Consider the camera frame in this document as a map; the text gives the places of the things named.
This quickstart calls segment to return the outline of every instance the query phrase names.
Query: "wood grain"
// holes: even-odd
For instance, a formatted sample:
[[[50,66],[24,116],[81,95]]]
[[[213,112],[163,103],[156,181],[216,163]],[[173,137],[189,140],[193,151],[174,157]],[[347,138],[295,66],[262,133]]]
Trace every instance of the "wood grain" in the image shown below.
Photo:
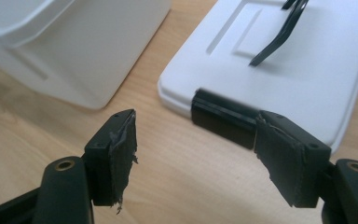
[[[254,152],[165,108],[158,77],[215,0],[173,0],[172,9],[112,98],[98,111],[30,91],[0,71],[0,203],[39,186],[43,170],[83,147],[114,113],[137,111],[139,164],[124,209],[95,207],[95,223],[322,223],[289,207]],[[358,160],[358,100],[338,152]]]

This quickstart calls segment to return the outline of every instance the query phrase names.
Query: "curved black handle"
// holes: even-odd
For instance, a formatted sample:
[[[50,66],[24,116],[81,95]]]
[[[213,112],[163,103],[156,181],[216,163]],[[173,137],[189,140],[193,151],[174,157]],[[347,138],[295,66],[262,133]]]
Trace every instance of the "curved black handle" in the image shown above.
[[[296,2],[292,11],[290,12],[287,20],[284,22],[282,29],[277,34],[277,36],[272,40],[272,42],[267,45],[263,50],[260,51],[249,63],[251,66],[258,66],[262,63],[271,53],[278,49],[289,37],[292,31],[295,29],[295,26],[300,18],[302,12],[304,11],[305,6],[308,3],[308,0],[287,0],[282,9],[288,9],[292,4]]]

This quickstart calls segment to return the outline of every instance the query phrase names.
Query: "plastic bin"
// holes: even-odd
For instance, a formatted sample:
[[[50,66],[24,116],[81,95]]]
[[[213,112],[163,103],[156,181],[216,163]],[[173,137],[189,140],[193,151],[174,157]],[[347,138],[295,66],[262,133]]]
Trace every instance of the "plastic bin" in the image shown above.
[[[0,0],[0,68],[29,88],[105,106],[171,0]]]

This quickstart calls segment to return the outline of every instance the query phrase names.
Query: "plastic lid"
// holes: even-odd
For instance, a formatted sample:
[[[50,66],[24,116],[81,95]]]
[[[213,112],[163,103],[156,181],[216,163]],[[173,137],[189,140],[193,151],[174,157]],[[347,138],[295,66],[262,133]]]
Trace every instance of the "plastic lid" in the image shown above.
[[[39,36],[75,0],[0,0],[0,45],[17,47]]]

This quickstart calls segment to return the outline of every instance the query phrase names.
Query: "white tray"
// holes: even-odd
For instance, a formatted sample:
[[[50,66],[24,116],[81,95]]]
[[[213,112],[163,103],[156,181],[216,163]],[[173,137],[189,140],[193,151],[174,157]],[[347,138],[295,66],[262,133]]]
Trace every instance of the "white tray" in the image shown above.
[[[282,114],[335,151],[358,93],[358,1],[309,0],[287,41],[250,66],[287,19],[283,4],[219,0],[162,73],[163,104],[190,117],[203,88]]]

